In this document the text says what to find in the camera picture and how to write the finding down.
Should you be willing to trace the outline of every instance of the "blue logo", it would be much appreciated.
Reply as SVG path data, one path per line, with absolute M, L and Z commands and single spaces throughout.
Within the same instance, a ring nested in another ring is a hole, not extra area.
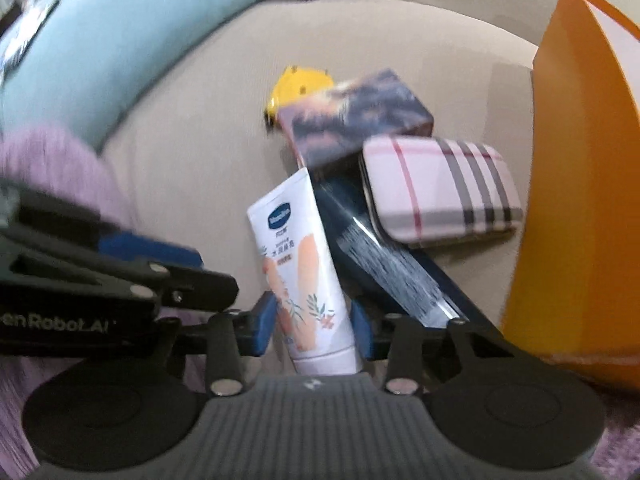
M 291 216 L 291 208 L 289 206 L 289 202 L 285 202 L 284 204 L 280 204 L 276 209 L 274 209 L 269 215 L 269 229 L 280 229 L 284 224 L 287 223 L 289 217 Z

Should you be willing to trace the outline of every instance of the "yellow object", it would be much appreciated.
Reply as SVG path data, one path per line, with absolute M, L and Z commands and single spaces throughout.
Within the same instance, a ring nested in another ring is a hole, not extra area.
M 606 1 L 558 0 L 533 63 L 529 208 L 502 322 L 526 351 L 631 388 L 640 388 L 640 50 L 630 52 L 639 41 L 640 28 Z
M 279 107 L 288 105 L 313 92 L 331 88 L 333 85 L 334 80 L 326 70 L 300 68 L 295 65 L 287 66 L 284 74 L 280 76 L 271 91 L 271 97 L 264 109 L 264 121 L 267 126 L 273 126 Z

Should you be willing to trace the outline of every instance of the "sofa seat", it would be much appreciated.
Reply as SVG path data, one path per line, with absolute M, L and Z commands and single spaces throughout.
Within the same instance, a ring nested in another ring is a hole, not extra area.
M 494 25 L 401 0 L 267 0 L 211 34 L 133 108 L 106 145 L 142 233 L 197 248 L 231 273 L 237 305 L 266 288 L 246 209 L 296 170 L 262 110 L 288 64 L 334 80 L 392 68 L 434 134 L 486 142 L 527 201 L 536 46 Z M 520 236 L 441 248 L 437 261 L 497 322 Z

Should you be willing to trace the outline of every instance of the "light blue cushion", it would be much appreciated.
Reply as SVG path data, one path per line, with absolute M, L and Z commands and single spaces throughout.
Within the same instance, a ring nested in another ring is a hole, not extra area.
M 145 89 L 257 1 L 61 0 L 0 91 L 0 127 L 66 126 L 99 150 Z

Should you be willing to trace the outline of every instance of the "pink plaid case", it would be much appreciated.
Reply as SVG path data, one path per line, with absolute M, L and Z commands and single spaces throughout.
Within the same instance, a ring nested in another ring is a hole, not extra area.
M 378 136 L 361 168 L 377 228 L 409 245 L 514 230 L 522 208 L 504 159 L 462 140 Z

